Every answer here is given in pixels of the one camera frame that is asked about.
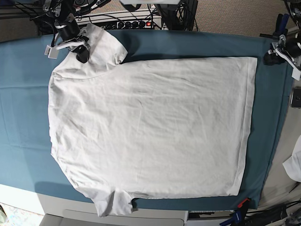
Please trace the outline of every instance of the t-shirt sleeve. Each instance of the t-shirt sleeve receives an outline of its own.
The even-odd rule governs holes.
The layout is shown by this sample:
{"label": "t-shirt sleeve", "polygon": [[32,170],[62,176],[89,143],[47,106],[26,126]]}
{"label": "t-shirt sleeve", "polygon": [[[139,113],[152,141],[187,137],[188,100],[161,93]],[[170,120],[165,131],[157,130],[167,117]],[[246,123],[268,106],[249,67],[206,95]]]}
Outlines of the t-shirt sleeve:
{"label": "t-shirt sleeve", "polygon": [[111,187],[100,189],[76,187],[75,189],[94,202],[99,217],[110,214],[127,215],[133,212],[132,197],[126,191]]}
{"label": "t-shirt sleeve", "polygon": [[86,34],[89,38],[90,59],[85,64],[70,52],[57,66],[53,76],[69,79],[89,79],[100,76],[122,63],[127,56],[125,47],[110,33],[93,24],[88,24]]}

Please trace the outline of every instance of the floor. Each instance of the floor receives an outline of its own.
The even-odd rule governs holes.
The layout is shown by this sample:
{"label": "floor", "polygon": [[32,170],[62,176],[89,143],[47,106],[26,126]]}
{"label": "floor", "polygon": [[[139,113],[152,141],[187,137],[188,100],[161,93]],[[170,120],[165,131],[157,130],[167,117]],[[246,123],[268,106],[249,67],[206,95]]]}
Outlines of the floor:
{"label": "floor", "polygon": [[[124,10],[119,0],[111,0],[93,12],[119,10]],[[282,0],[199,0],[196,21],[203,32],[259,36],[271,34],[277,15],[285,12]],[[1,20],[0,31],[0,41],[36,36],[35,25],[28,18]]]}
{"label": "floor", "polygon": [[3,203],[0,203],[0,205],[7,215],[6,222],[1,226],[39,226],[44,217],[43,215],[8,206]]}

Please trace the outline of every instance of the blue clip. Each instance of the blue clip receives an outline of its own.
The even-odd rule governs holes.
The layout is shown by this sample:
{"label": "blue clip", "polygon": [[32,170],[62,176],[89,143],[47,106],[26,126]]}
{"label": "blue clip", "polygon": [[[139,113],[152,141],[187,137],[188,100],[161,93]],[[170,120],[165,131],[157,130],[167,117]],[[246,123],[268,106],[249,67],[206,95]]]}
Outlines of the blue clip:
{"label": "blue clip", "polygon": [[242,221],[241,212],[240,212],[240,210],[237,210],[234,212],[233,216],[229,220],[226,220],[226,221],[220,223],[220,226],[230,225],[233,222],[235,222],[237,224],[240,221]]}

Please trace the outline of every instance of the black cable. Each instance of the black cable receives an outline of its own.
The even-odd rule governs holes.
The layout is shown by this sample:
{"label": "black cable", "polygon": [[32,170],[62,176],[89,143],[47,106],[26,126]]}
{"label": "black cable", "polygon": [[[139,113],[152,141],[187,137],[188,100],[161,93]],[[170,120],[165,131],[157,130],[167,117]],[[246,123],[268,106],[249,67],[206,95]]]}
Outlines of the black cable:
{"label": "black cable", "polygon": [[162,30],[162,27],[160,27],[158,24],[156,24],[155,22],[153,22],[154,25],[156,25],[160,30]]}
{"label": "black cable", "polygon": [[20,3],[20,2],[17,2],[17,1],[16,1],[16,3],[17,3],[18,5],[21,5],[21,6],[25,7],[26,9],[30,10],[31,12],[34,12],[36,15],[38,15],[37,11],[34,10],[33,8],[27,7],[27,6],[25,6],[24,4],[22,4],[22,3]]}
{"label": "black cable", "polygon": [[114,16],[111,16],[111,15],[108,15],[108,14],[101,14],[101,15],[90,15],[90,16],[82,15],[82,16],[80,16],[80,18],[95,17],[95,16],[107,16],[107,17],[110,17],[110,18],[116,19],[116,20],[118,20],[118,21],[120,21],[120,22],[123,22],[123,23],[124,23],[124,21],[123,21],[123,20],[120,20],[119,18],[117,18],[117,17],[114,17]]}
{"label": "black cable", "polygon": [[50,12],[50,11],[53,10],[53,9],[55,9],[59,4],[61,4],[62,1],[63,1],[63,0],[60,0],[55,6],[51,7],[47,12],[42,13],[41,15],[36,16],[36,17],[34,17],[34,18],[30,18],[29,20],[34,20],[34,19],[37,19],[37,18],[39,18],[39,17],[41,17],[41,16],[46,15],[48,12]]}
{"label": "black cable", "polygon": [[85,10],[85,9],[91,8],[91,7],[94,6],[96,3],[97,3],[97,0],[93,0],[92,3],[89,3],[89,1],[88,1],[88,5],[87,5],[87,6],[80,7],[80,10]]}
{"label": "black cable", "polygon": [[289,13],[291,19],[292,19],[293,22],[298,26],[297,21],[296,21],[296,19],[293,17],[292,12],[291,12],[291,9],[290,9],[290,7],[288,6],[287,0],[283,0],[283,1],[284,1],[286,10],[288,11],[288,13]]}
{"label": "black cable", "polygon": [[195,15],[190,11],[189,6],[185,2],[183,2],[182,4],[186,7],[186,10],[190,14],[190,20],[189,21],[191,21],[191,16],[193,16],[194,22],[196,23],[196,29],[197,29],[197,32],[198,32],[198,24],[197,24],[197,20],[196,20]]}
{"label": "black cable", "polygon": [[46,20],[41,20],[41,19],[38,19],[38,18],[35,18],[35,20],[38,20],[38,21],[42,21],[44,23],[47,23],[51,28],[52,28],[52,31],[53,31],[53,39],[51,41],[51,47],[54,47],[55,46],[55,29],[53,27],[53,25],[51,23],[49,23],[48,21]]}
{"label": "black cable", "polygon": [[19,10],[21,10],[23,13],[25,13],[26,15],[28,15],[29,17],[31,17],[30,13],[27,12],[26,10],[22,9],[21,7],[15,6],[16,8],[18,8]]}
{"label": "black cable", "polygon": [[154,22],[154,16],[153,16],[153,14],[152,14],[152,12],[151,12],[151,9],[150,9],[149,4],[147,4],[147,8],[148,8],[148,10],[149,10],[149,12],[150,12],[150,16],[151,16],[150,28],[152,29],[152,27],[153,27],[153,22]]}
{"label": "black cable", "polygon": [[[132,12],[130,12],[130,14],[132,14]],[[132,14],[132,16],[135,17],[136,20],[138,20],[138,18],[134,14]]]}
{"label": "black cable", "polygon": [[30,5],[30,6],[34,6],[33,3],[20,3],[20,2],[18,2],[17,4],[14,4],[14,5]]}
{"label": "black cable", "polygon": [[89,17],[89,21],[90,21],[91,24],[93,24],[93,22],[92,22],[92,20],[91,20],[91,17]]}
{"label": "black cable", "polygon": [[[292,206],[294,206],[294,205],[297,205],[297,204],[299,204],[299,203],[301,203],[301,201],[293,201],[293,202],[289,202],[289,203],[285,204],[285,206],[286,206],[286,208],[288,209],[288,208],[290,208],[290,207],[292,207]],[[252,212],[247,212],[247,213],[264,213],[264,212],[271,212],[271,211],[273,211],[274,209],[277,209],[277,208],[279,208],[279,206],[272,207],[271,209],[268,209],[268,210],[258,210],[258,211],[252,211]]]}

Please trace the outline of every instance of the wire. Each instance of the wire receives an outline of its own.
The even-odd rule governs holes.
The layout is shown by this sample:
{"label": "wire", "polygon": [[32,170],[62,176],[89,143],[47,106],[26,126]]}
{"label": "wire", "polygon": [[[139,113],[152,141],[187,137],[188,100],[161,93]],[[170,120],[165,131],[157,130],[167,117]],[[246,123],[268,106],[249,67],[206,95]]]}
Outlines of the wire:
{"label": "wire", "polygon": [[153,16],[153,14],[152,14],[152,12],[151,12],[151,9],[150,9],[149,4],[147,4],[147,8],[148,8],[148,10],[149,10],[149,12],[150,12],[150,16],[151,16],[150,28],[152,29],[153,23],[154,23],[154,16]]}
{"label": "wire", "polygon": [[21,5],[21,6],[25,7],[25,8],[27,8],[27,9],[30,10],[31,12],[34,12],[36,15],[38,15],[37,11],[34,10],[33,8],[30,8],[30,7],[28,7],[28,6],[25,6],[24,4],[22,4],[22,3],[20,3],[20,2],[17,2],[17,1],[16,1],[16,3],[17,3],[18,5]]}
{"label": "wire", "polygon": [[156,11],[157,11],[157,9],[155,8],[155,9],[154,9],[147,17],[145,17],[145,18],[143,18],[143,19],[141,19],[141,20],[139,20],[139,21],[148,19],[148,18],[151,16],[151,14],[153,14],[153,13],[156,12]]}
{"label": "wire", "polygon": [[91,17],[89,17],[89,21],[90,21],[91,24],[93,24],[93,22],[92,22],[92,20],[91,20]]}
{"label": "wire", "polygon": [[291,17],[291,19],[293,20],[293,22],[298,26],[298,23],[297,23],[297,21],[296,21],[296,19],[293,17],[293,15],[292,15],[292,11],[291,11],[291,9],[290,9],[290,7],[288,6],[288,3],[287,3],[287,0],[283,0],[284,1],[284,4],[285,4],[285,7],[286,7],[286,10],[288,11],[288,13],[289,13],[289,15],[290,15],[290,17]]}
{"label": "wire", "polygon": [[156,24],[155,22],[153,22],[154,25],[156,25],[160,30],[162,30],[162,27],[160,27],[158,24]]}
{"label": "wire", "polygon": [[119,18],[117,18],[117,17],[114,17],[114,16],[111,16],[111,15],[108,15],[108,14],[101,14],[101,15],[90,15],[90,16],[82,15],[82,16],[80,16],[80,18],[88,18],[88,17],[95,17],[95,16],[107,16],[107,17],[110,17],[110,18],[116,19],[116,20],[118,20],[118,21],[120,21],[120,22],[123,22],[123,23],[124,23],[124,21],[123,21],[123,20],[120,20]]}
{"label": "wire", "polygon": [[30,5],[30,6],[34,6],[33,3],[20,3],[20,2],[17,2],[17,4],[14,4],[15,5]]}
{"label": "wire", "polygon": [[[51,27],[51,29],[52,29],[52,34],[53,34],[53,39],[52,39],[52,41],[51,41],[51,47],[54,47],[54,46],[55,46],[55,29],[54,29],[53,25],[52,25],[50,22],[46,21],[46,20],[43,20],[43,19],[39,19],[39,18],[38,18],[38,17],[40,17],[40,16],[42,16],[42,15],[36,16],[36,17],[32,18],[31,14],[30,14],[29,12],[27,12],[26,10],[24,10],[24,9],[21,8],[21,7],[18,7],[17,5],[14,5],[14,6],[15,6],[16,8],[18,8],[19,10],[21,10],[21,11],[22,11],[23,13],[25,13],[26,15],[28,15],[29,18],[30,18],[30,20],[40,21],[40,22],[46,23],[47,25],[49,25],[49,26]],[[43,33],[49,33],[49,32],[47,32],[47,30],[45,30],[44,27],[41,26],[40,24],[36,24],[36,25],[37,25],[37,27],[38,27],[38,30],[39,30],[40,32],[42,32],[42,34],[43,34]]]}
{"label": "wire", "polygon": [[[132,12],[130,12],[130,14],[132,14]],[[136,20],[138,20],[138,18],[134,14],[132,14],[132,16],[135,17]]]}
{"label": "wire", "polygon": [[189,27],[190,27],[190,23],[191,23],[191,19],[192,19],[192,16],[193,16],[193,20],[194,20],[194,22],[196,23],[196,29],[197,29],[197,32],[198,32],[198,24],[197,24],[197,20],[196,20],[196,17],[195,17],[195,15],[191,12],[191,10],[189,9],[189,5],[186,3],[186,2],[183,2],[182,4],[181,4],[183,7],[184,7],[184,9],[187,11],[186,12],[186,17],[185,18],[187,18],[187,15],[188,15],[188,13],[189,13],[189,20],[188,20],[188,22],[187,22],[187,24],[186,24],[186,27],[185,27],[185,30],[186,29],[188,29]]}
{"label": "wire", "polygon": [[[290,208],[294,205],[297,205],[301,203],[301,201],[293,201],[293,202],[289,202],[287,204],[284,204],[286,206],[286,208]],[[247,213],[264,213],[264,212],[271,212],[277,208],[279,208],[280,206],[275,206],[275,207],[272,207],[271,209],[268,209],[268,210],[258,210],[258,211],[252,211],[252,212],[247,212]]]}
{"label": "wire", "polygon": [[53,27],[53,25],[51,23],[49,23],[48,21],[46,20],[41,20],[41,19],[35,19],[35,20],[38,20],[38,21],[42,21],[44,23],[47,23],[51,28],[52,28],[52,31],[53,31],[53,39],[51,41],[51,47],[54,47],[55,46],[55,29]]}
{"label": "wire", "polygon": [[34,18],[30,18],[29,20],[34,20],[34,19],[37,19],[37,18],[39,18],[39,17],[41,17],[41,16],[46,15],[48,12],[50,12],[50,11],[53,10],[53,9],[55,9],[59,4],[61,4],[62,1],[64,1],[64,0],[59,0],[59,2],[58,2],[55,6],[51,7],[47,12],[42,13],[41,15],[36,16],[36,17],[34,17]]}

